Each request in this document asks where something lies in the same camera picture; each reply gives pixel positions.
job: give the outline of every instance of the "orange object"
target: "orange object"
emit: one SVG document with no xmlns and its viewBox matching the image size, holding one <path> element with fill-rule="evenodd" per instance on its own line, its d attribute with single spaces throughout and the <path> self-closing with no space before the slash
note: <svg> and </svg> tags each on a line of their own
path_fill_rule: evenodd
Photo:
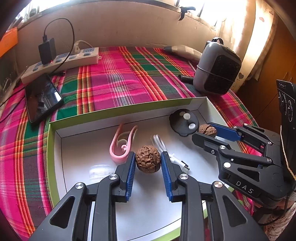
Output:
<svg viewBox="0 0 296 241">
<path fill-rule="evenodd" d="M 0 41 L 0 57 L 17 44 L 17 27 L 12 28 L 4 34 Z"/>
</svg>

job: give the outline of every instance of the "walnut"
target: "walnut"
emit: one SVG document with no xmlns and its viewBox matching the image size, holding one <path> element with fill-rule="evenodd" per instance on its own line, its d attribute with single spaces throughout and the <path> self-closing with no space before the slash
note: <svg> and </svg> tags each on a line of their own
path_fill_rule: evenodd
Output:
<svg viewBox="0 0 296 241">
<path fill-rule="evenodd" d="M 215 137 L 217 135 L 216 128 L 208 124 L 201 125 L 198 129 L 198 132 L 210 137 Z"/>
<path fill-rule="evenodd" d="M 142 146 L 136 153 L 136 163 L 140 171 L 154 173 L 160 169 L 160 155 L 154 146 Z"/>
</svg>

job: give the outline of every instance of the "power adapter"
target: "power adapter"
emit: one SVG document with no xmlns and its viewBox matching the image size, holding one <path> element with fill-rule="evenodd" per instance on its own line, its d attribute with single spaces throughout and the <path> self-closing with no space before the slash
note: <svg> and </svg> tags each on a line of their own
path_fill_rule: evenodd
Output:
<svg viewBox="0 0 296 241">
<path fill-rule="evenodd" d="M 42 64 L 48 64 L 52 62 L 57 56 L 54 38 L 47 40 L 46 35 L 43 36 L 43 43 L 39 44 L 38 49 Z"/>
</svg>

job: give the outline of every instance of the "table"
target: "table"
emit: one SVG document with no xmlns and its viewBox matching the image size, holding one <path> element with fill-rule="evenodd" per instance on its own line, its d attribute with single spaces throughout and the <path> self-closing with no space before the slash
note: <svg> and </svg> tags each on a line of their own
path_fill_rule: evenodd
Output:
<svg viewBox="0 0 296 241">
<path fill-rule="evenodd" d="M 25 100 L 0 124 L 0 209 L 22 240 L 29 238 L 53 208 L 46 176 L 50 121 L 117 106 L 200 96 L 192 85 L 177 78 L 194 75 L 183 58 L 157 48 L 103 47 L 99 51 L 102 60 L 98 64 L 53 77 L 64 105 L 38 128 L 28 122 Z M 2 118 L 23 96 L 20 91 L 8 101 Z M 232 91 L 209 99 L 229 126 L 257 125 Z M 239 146 L 243 152 L 257 154 L 242 143 Z"/>
</svg>

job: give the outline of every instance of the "smartphone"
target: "smartphone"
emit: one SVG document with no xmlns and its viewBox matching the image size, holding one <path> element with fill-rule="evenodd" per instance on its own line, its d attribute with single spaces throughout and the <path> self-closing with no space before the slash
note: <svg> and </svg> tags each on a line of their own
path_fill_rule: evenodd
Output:
<svg viewBox="0 0 296 241">
<path fill-rule="evenodd" d="M 43 74 L 25 87 L 29 120 L 39 124 L 49 114 L 63 105 L 63 97 L 52 83 L 48 74 Z"/>
</svg>

